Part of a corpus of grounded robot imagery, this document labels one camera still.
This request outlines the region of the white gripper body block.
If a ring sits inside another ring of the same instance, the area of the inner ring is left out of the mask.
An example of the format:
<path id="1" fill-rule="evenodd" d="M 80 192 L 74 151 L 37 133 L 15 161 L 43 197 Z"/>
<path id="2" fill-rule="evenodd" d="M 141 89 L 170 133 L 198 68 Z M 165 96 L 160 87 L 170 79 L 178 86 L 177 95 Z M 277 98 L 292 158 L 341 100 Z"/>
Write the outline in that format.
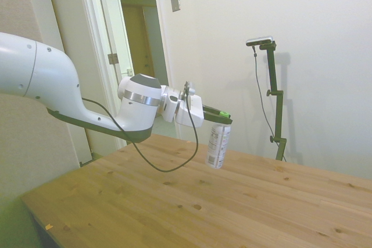
<path id="1" fill-rule="evenodd" d="M 189 96 L 181 100 L 175 114 L 175 122 L 181 125 L 199 128 L 204 121 L 202 99 L 198 95 Z"/>

